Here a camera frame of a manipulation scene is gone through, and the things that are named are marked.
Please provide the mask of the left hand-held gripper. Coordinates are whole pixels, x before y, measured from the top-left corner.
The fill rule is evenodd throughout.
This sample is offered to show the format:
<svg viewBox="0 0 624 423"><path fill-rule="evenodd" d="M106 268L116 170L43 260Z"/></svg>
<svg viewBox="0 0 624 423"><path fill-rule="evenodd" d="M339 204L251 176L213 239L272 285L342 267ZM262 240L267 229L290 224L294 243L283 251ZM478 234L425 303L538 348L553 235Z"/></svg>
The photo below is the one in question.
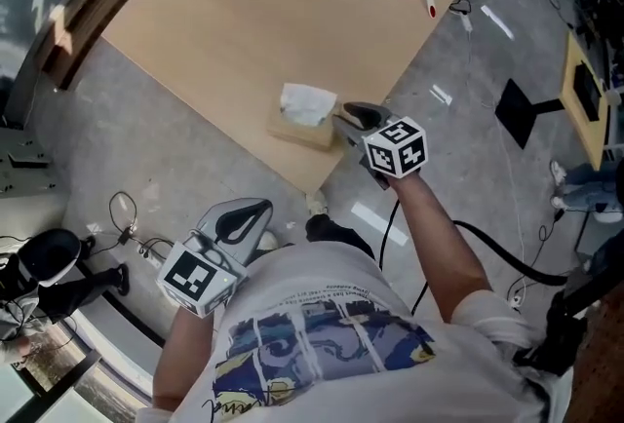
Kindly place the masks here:
<svg viewBox="0 0 624 423"><path fill-rule="evenodd" d="M273 214L270 201L240 198L204 214L184 242L176 242L157 285L171 302L208 317L248 279L247 267Z"/></svg>

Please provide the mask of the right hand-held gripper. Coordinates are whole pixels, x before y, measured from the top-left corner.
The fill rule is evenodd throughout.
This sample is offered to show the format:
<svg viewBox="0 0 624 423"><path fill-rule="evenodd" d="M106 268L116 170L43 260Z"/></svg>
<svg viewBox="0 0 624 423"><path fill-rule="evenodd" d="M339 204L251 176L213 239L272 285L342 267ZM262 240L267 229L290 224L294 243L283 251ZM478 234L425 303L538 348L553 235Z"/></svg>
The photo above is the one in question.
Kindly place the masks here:
<svg viewBox="0 0 624 423"><path fill-rule="evenodd" d="M410 117L366 102L346 102L332 116L335 132L362 157L359 164L382 190L391 178L418 172L428 162L426 132Z"/></svg>

